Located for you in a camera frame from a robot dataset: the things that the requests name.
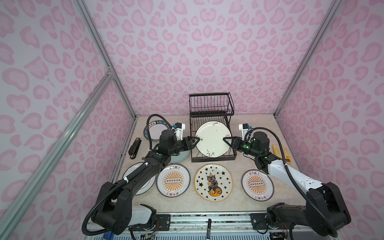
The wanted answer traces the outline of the light blue flower plate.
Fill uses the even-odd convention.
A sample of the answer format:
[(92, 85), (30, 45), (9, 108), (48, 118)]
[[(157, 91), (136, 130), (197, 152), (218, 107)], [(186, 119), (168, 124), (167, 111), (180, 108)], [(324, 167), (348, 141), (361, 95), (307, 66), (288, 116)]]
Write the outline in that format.
[(191, 151), (188, 150), (188, 151), (180, 152), (178, 155), (172, 155), (170, 163), (171, 164), (181, 163), (187, 159), (187, 157), (190, 155), (190, 153), (191, 153)]

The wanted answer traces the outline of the white floral speckled plate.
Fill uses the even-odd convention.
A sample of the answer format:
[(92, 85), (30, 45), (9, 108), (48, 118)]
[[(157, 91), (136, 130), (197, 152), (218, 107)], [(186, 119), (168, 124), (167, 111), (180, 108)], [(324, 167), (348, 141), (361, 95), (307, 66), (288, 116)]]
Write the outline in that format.
[(200, 138), (197, 148), (202, 155), (208, 158), (218, 158), (230, 149), (223, 138), (232, 137), (232, 134), (223, 123), (210, 121), (199, 127), (196, 137)]

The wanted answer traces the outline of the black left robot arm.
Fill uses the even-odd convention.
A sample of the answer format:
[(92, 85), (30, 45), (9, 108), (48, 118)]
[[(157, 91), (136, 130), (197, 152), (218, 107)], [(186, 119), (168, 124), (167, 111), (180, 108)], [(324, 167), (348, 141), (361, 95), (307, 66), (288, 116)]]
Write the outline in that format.
[(133, 226), (145, 230), (156, 227), (157, 211), (148, 205), (133, 206), (133, 198), (146, 182), (166, 168), (173, 155), (192, 150), (199, 143), (198, 137), (183, 137), (183, 130), (183, 125), (176, 123), (162, 131), (159, 143), (150, 144), (149, 152), (137, 169), (115, 183), (102, 185), (95, 205), (82, 223), (84, 235), (107, 232), (119, 235)]

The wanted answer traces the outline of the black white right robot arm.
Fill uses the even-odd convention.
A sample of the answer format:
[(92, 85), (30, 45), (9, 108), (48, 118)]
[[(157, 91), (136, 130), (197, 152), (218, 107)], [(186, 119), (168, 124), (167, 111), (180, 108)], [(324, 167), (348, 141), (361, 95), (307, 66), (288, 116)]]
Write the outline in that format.
[(249, 129), (244, 137), (223, 138), (231, 149), (246, 157), (252, 156), (258, 170), (284, 182), (305, 199), (302, 206), (278, 203), (268, 207), (266, 224), (272, 228), (287, 225), (289, 234), (293, 233), (295, 226), (306, 226), (320, 236), (338, 237), (338, 230), (352, 221), (339, 187), (314, 180), (290, 167), (284, 155), (274, 155), (270, 151), (268, 133), (282, 148), (277, 135), (263, 127)]

